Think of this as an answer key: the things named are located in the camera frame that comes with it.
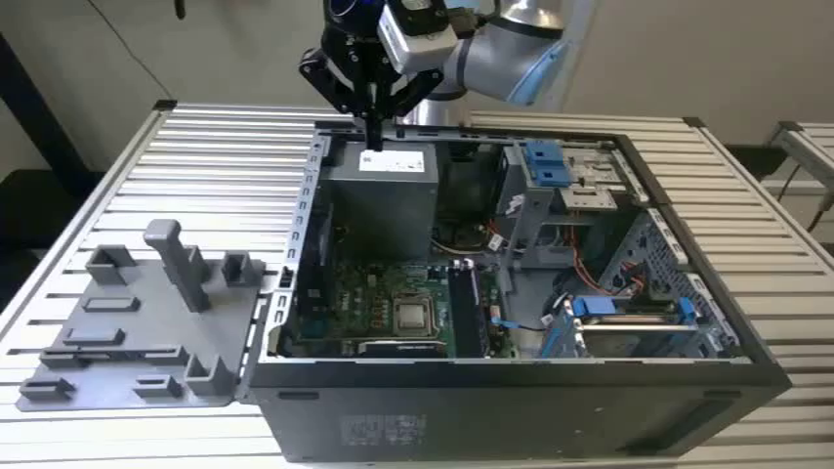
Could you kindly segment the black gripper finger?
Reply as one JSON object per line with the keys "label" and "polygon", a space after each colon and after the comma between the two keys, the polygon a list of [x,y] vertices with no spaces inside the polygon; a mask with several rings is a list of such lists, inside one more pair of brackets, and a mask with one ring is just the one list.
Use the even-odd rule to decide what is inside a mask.
{"label": "black gripper finger", "polygon": [[375,149],[375,111],[362,54],[357,48],[337,52],[331,58],[322,48],[303,52],[299,73],[343,114],[363,124],[367,149]]}
{"label": "black gripper finger", "polygon": [[389,70],[375,78],[374,92],[374,148],[383,149],[383,123],[395,117],[403,117],[418,103],[430,95],[442,82],[445,75],[439,69],[418,72],[406,86],[394,91],[394,84],[402,75]]}

